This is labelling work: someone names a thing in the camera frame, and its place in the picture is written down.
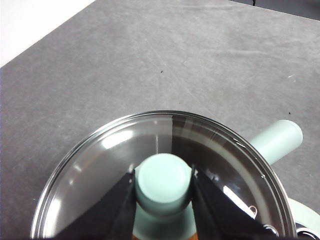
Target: gray carpet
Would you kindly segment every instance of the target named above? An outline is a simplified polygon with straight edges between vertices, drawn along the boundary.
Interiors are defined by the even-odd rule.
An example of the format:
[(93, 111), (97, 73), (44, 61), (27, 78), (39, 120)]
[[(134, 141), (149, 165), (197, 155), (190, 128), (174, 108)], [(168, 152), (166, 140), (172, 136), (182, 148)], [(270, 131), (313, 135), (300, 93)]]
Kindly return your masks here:
[(160, 109), (247, 139), (296, 122), (303, 144), (273, 168), (320, 212), (319, 46), (319, 21), (246, 4), (97, 0), (1, 69), (2, 238), (29, 235), (49, 175), (78, 141)]

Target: mint green handle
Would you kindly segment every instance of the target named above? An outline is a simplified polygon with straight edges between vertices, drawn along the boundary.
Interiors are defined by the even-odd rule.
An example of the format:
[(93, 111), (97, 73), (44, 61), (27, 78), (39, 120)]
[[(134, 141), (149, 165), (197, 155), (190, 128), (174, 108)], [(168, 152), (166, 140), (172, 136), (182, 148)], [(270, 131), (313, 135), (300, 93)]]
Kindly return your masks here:
[(299, 147), (303, 138), (301, 128), (296, 123), (278, 120), (249, 142), (271, 165)]

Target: gray table surface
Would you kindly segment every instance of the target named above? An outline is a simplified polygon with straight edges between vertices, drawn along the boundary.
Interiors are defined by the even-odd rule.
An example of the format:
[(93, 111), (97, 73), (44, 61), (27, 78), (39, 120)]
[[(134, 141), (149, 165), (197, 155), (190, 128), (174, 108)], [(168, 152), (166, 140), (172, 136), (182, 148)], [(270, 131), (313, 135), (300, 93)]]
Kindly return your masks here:
[(97, 0), (1, 69), (2, 238), (29, 235), (78, 141), (149, 110), (201, 114), (247, 139), (295, 121), (303, 144), (273, 168), (320, 212), (319, 46), (319, 21), (227, 0)]

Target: white wall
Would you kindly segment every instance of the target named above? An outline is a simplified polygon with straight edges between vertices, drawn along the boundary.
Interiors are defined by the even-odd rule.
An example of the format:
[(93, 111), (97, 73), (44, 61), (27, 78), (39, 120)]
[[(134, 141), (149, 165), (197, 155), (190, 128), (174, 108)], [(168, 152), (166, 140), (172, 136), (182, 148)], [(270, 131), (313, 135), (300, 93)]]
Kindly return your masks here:
[(94, 0), (0, 0), (1, 67)]

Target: mint green knob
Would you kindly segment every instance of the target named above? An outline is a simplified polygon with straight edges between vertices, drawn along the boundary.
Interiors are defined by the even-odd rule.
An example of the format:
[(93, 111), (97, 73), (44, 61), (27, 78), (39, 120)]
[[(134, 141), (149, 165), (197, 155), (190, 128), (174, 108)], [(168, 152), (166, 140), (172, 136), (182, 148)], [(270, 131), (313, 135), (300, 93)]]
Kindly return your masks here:
[(188, 202), (191, 168), (169, 153), (152, 155), (136, 169), (136, 197), (141, 207), (158, 216), (173, 215)]
[(170, 153), (152, 155), (136, 167), (133, 234), (138, 239), (185, 240), (196, 232), (190, 180), (191, 168)]

